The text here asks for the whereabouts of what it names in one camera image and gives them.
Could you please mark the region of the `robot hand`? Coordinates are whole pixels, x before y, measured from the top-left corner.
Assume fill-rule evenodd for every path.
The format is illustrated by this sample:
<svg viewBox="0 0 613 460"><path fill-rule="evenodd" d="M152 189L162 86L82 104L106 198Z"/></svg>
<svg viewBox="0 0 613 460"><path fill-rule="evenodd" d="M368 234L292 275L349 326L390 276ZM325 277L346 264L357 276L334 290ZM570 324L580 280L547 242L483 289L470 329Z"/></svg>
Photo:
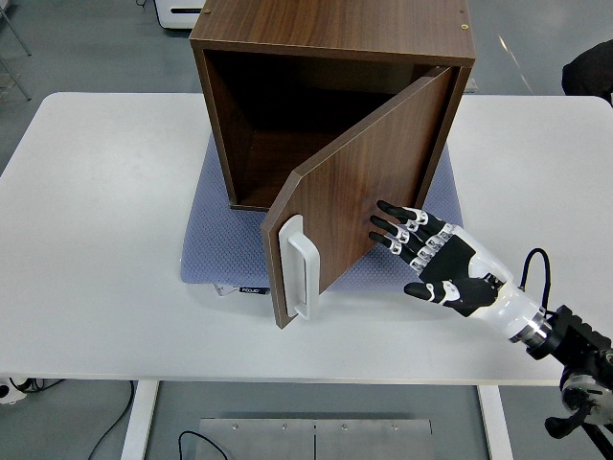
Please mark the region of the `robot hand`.
<svg viewBox="0 0 613 460"><path fill-rule="evenodd" d="M479 319L511 342L534 347L551 331L545 310L521 291L511 272L464 228L421 210L379 200L379 210L396 219L370 217L384 245L412 268L419 280L404 287L412 297Z"/></svg>

